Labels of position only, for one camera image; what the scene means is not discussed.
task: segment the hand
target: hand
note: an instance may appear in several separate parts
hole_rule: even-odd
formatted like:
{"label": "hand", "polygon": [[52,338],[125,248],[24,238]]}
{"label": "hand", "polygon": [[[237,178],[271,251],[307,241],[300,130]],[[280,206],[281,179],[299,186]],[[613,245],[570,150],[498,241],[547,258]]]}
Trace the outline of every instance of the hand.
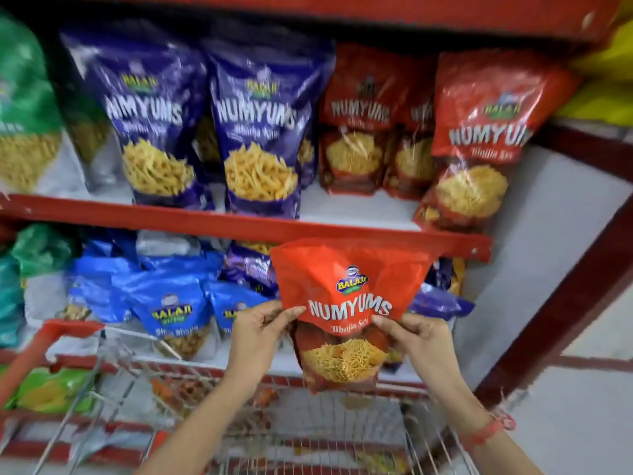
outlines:
{"label": "hand", "polygon": [[287,325],[304,311],[305,306],[282,310],[277,300],[240,311],[233,323],[224,380],[237,384],[246,398],[252,396],[270,369],[277,340]]}
{"label": "hand", "polygon": [[379,315],[374,315],[372,322],[402,345],[415,372],[436,398],[450,395],[455,389],[470,392],[444,320],[406,312],[400,323]]}

